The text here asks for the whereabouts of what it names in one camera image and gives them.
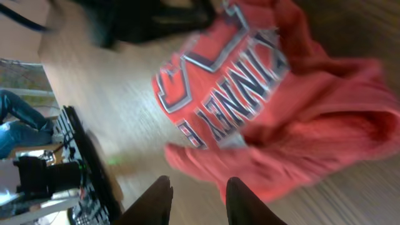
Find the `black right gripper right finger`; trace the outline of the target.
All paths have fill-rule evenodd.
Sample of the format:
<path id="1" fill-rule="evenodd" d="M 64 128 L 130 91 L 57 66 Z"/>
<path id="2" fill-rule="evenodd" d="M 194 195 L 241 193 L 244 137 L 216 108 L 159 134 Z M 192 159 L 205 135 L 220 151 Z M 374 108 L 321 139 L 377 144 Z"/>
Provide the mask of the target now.
<path id="1" fill-rule="evenodd" d="M 226 211 L 229 225 L 287 225 L 238 177 L 227 182 Z"/>

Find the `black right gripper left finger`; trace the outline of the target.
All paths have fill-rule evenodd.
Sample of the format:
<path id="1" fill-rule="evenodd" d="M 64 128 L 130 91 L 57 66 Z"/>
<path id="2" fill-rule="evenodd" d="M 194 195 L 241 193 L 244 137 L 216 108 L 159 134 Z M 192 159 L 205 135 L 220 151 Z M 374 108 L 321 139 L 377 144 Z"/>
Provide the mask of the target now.
<path id="1" fill-rule="evenodd" d="M 173 201 L 168 176 L 160 176 L 112 225 L 168 225 Z"/>

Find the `orange red t-shirt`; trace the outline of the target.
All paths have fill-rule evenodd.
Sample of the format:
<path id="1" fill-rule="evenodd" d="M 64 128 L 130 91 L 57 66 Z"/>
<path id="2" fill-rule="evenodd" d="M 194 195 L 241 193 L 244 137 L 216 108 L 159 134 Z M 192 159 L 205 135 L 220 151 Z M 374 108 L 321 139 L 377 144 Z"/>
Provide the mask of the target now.
<path id="1" fill-rule="evenodd" d="M 214 183 L 240 178 L 263 201 L 399 151 L 399 101 L 373 59 L 334 59 L 292 1 L 228 1 L 152 79 L 190 141 L 171 167 Z"/>

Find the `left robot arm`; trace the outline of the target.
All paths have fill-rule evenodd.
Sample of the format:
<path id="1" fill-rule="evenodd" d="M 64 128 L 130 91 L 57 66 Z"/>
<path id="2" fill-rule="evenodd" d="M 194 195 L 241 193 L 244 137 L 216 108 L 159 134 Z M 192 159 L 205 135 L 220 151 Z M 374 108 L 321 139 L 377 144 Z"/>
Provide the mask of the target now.
<path id="1" fill-rule="evenodd" d="M 78 1 L 91 26 L 96 46 L 115 49 L 120 42 L 137 46 L 178 34 L 207 28 L 216 18 L 211 1 L 194 0 L 188 7 L 171 6 L 161 0 L 85 0 Z M 161 157 L 161 125 L 149 125 L 159 119 L 160 110 L 132 111 L 137 120 L 130 120 L 133 133 L 129 134 L 134 154 L 123 161 L 136 168 L 147 181 L 163 178 L 168 181 L 170 169 Z"/>

